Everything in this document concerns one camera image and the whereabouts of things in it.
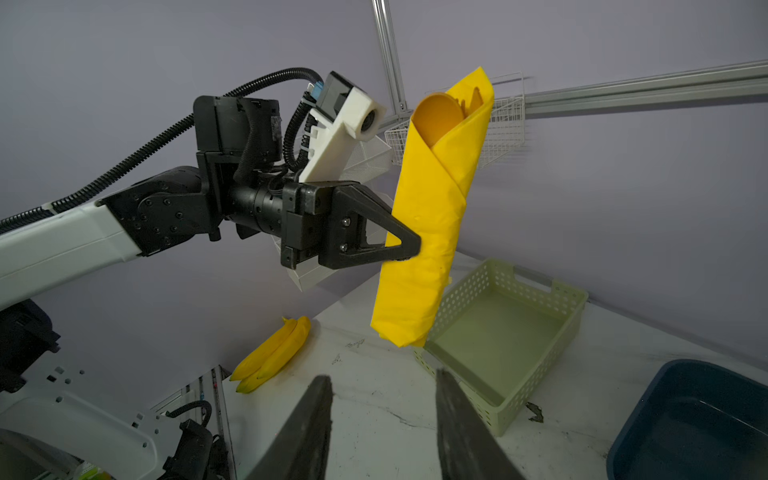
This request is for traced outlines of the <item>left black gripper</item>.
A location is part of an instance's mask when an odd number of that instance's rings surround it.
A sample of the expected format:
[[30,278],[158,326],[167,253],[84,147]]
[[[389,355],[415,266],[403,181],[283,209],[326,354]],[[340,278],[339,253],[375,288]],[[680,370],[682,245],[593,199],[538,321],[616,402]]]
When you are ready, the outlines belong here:
[[281,160],[276,100],[200,96],[193,103],[202,192],[215,223],[236,225],[245,239],[281,240],[280,263],[310,258],[333,270],[417,256],[421,237],[362,184],[300,182]]

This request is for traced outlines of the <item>light green plastic basket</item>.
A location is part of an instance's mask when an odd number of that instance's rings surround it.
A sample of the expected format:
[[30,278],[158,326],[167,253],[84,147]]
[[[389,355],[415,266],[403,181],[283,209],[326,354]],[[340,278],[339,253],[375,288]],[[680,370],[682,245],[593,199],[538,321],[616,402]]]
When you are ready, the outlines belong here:
[[588,299],[580,288],[487,259],[443,295],[414,356],[429,373],[450,372],[500,437],[579,332]]

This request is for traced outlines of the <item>yellow paper napkin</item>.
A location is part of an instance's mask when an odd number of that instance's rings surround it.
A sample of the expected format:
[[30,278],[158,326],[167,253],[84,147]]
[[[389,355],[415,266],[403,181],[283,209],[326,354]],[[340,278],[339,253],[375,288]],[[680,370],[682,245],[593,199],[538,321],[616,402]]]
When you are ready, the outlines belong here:
[[383,263],[371,320],[379,336],[397,347],[425,344],[449,283],[495,92],[482,68],[444,92],[462,107],[474,87],[483,106],[432,148],[409,120],[392,214],[421,237],[421,250],[408,260]]

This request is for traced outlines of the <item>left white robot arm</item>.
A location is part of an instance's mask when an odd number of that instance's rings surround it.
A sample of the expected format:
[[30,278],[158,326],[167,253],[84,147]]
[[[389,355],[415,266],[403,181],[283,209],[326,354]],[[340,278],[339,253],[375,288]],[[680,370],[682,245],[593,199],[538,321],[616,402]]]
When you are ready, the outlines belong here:
[[319,112],[310,140],[319,174],[279,162],[288,142],[274,100],[202,96],[193,107],[197,165],[1,236],[1,429],[37,440],[119,479],[211,479],[225,444],[214,410],[195,400],[167,415],[131,407],[59,357],[34,296],[98,269],[148,257],[224,221],[241,238],[277,237],[281,263],[331,269],[406,260],[421,238],[368,187],[345,181],[355,146],[377,130],[378,105],[358,90]]

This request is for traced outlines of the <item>orange plastic spoon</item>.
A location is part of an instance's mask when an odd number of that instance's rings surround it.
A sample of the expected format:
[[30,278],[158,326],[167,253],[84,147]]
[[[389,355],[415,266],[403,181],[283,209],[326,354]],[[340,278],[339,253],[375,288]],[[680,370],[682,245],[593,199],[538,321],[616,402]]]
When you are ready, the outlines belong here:
[[444,92],[432,93],[418,105],[411,123],[424,143],[432,148],[465,118],[459,102]]

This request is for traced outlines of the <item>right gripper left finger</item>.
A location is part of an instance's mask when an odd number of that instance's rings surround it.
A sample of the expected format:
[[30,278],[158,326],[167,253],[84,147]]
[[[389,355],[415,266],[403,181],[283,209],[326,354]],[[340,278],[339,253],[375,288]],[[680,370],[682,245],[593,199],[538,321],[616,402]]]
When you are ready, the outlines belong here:
[[332,402],[331,378],[316,376],[248,479],[324,479]]

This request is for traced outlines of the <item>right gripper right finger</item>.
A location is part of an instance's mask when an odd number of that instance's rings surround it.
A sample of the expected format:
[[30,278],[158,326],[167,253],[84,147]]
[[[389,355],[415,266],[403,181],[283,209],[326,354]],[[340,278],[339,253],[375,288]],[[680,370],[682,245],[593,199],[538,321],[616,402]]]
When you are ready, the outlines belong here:
[[443,479],[523,479],[454,376],[436,372],[437,450]]

